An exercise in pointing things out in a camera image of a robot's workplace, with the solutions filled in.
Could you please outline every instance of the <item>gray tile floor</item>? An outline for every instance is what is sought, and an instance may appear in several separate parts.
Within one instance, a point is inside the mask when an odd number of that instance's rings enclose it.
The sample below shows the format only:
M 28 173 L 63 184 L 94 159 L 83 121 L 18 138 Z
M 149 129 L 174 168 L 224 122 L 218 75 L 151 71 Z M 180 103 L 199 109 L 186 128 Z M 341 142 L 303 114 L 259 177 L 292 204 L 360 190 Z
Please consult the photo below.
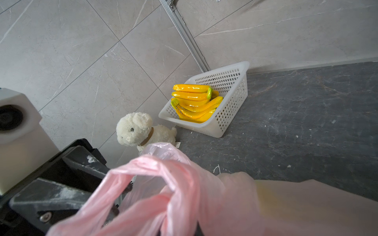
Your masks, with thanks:
M 211 69 L 378 60 L 376 0 L 178 0 L 177 8 Z
M 1 87 L 27 95 L 59 149 L 86 138 L 109 167 L 137 154 L 116 141 L 118 120 L 143 111 L 171 127 L 166 91 L 201 72 L 158 0 L 0 5 Z

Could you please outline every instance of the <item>stuffed toy dog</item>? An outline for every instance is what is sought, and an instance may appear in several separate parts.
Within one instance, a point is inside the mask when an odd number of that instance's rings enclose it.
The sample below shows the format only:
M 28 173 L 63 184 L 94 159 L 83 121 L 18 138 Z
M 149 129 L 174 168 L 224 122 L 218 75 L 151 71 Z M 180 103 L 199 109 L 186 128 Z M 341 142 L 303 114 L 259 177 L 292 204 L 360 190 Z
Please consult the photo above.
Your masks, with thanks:
M 117 140 L 125 146 L 137 146 L 142 151 L 150 143 L 176 142 L 176 128 L 163 125 L 152 127 L 152 118 L 146 113 L 136 112 L 122 117 L 117 124 Z

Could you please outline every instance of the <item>green banana tip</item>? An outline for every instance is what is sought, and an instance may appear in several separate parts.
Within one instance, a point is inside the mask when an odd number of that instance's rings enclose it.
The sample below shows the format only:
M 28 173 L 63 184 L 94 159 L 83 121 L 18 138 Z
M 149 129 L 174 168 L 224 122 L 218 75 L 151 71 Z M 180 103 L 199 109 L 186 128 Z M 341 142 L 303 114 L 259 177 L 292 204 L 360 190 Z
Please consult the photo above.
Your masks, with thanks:
M 213 90 L 213 89 L 212 89 L 211 87 L 208 89 L 208 96 L 207 96 L 207 99 L 208 99 L 208 100 L 211 99 L 212 90 Z
M 171 106 L 173 107 L 173 108 L 176 108 L 177 107 L 177 105 L 178 105 L 178 103 L 179 103 L 179 101 L 178 101 L 178 99 L 173 99 L 173 100 L 171 100 L 171 102 L 170 102 L 170 104 L 171 104 Z

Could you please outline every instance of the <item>yellow banana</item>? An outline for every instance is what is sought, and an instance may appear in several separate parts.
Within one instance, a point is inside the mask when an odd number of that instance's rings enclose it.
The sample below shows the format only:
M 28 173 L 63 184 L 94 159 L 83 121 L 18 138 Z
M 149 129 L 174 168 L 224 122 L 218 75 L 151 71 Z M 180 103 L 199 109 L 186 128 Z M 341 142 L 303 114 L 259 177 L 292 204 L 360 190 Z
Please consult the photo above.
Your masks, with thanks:
M 187 120 L 187 121 L 191 121 L 191 122 L 195 122 L 195 123 L 203 123 L 205 121 L 207 121 L 208 119 L 210 119 L 210 117 L 214 114 L 216 108 L 213 108 L 211 111 L 209 111 L 208 113 L 206 113 L 205 115 L 201 116 L 200 118 L 198 119 L 190 119 L 190 120 Z
M 185 110 L 185 109 L 182 108 L 182 106 L 180 106 L 180 105 L 177 105 L 177 108 L 180 110 L 181 113 L 183 113 L 183 114 L 186 115 L 187 117 L 192 118 L 192 119 L 198 119 L 198 118 L 200 118 L 201 116 L 203 116 L 203 115 L 205 115 L 206 113 L 208 113 L 209 111 L 211 111 L 212 109 L 217 108 L 218 106 L 219 106 L 219 104 L 214 104 L 214 105 L 212 105 L 211 107 L 209 107 L 208 109 L 206 109 L 206 110 L 204 110 L 204 111 L 200 111 L 200 112 L 193 112 L 193 111 Z
M 192 111 L 192 112 L 202 112 L 202 111 L 205 111 L 205 110 L 207 110 L 207 109 L 209 109 L 213 106 L 214 106 L 213 108 L 217 108 L 220 105 L 220 103 L 222 102 L 222 100 L 223 100 L 223 97 L 216 97 L 213 100 L 211 100 L 210 102 L 208 102 L 204 105 L 201 105 L 201 106 L 188 106 L 188 105 L 180 103 L 179 100 L 177 100 L 176 103 L 179 104 L 185 110 Z
M 217 90 L 213 90 L 212 94 L 211 94 L 211 99 L 214 99 L 216 97 L 219 96 L 219 92 Z
M 208 100 L 190 101 L 190 100 L 186 100 L 186 99 L 182 99 L 182 98 L 177 98 L 177 97 L 171 98 L 171 100 L 173 100 L 173 99 L 177 99 L 179 101 L 180 106 L 193 106 L 193 107 L 197 107 L 197 106 L 205 105 L 205 104 L 207 104 L 209 102 Z
M 172 96 L 191 100 L 191 101 L 203 101 L 203 100 L 210 100 L 212 94 L 212 88 L 208 89 L 207 93 L 188 93 L 188 92 L 173 92 Z
M 213 108 L 212 110 L 208 111 L 206 114 L 201 116 L 200 118 L 192 119 L 192 118 L 185 116 L 184 114 L 182 114 L 180 112 L 180 110 L 177 108 L 176 102 L 171 101 L 171 105 L 176 110 L 176 113 L 178 114 L 178 117 L 179 117 L 180 120 L 185 120 L 185 121 L 190 121 L 190 122 L 195 122 L 195 123 L 203 123 L 203 122 L 207 121 L 214 114 L 214 112 L 216 110 L 216 108 Z
M 187 84 L 180 84 L 174 85 L 173 90 L 182 91 L 182 92 L 189 92 L 189 93 L 206 93 L 210 88 L 209 85 L 187 85 Z

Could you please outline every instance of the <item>brown collar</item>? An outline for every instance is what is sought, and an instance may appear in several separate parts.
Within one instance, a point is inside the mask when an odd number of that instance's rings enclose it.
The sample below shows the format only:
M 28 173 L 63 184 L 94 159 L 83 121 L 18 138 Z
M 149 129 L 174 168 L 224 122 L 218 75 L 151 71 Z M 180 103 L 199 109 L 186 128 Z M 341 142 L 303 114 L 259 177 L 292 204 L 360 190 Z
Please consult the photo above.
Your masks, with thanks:
M 150 140 L 150 138 L 152 137 L 152 134 L 153 134 L 153 127 L 151 127 L 151 131 L 148 134 L 148 137 L 146 139 L 144 139 L 143 142 L 141 142 L 141 144 L 139 144 L 139 146 L 145 145 Z

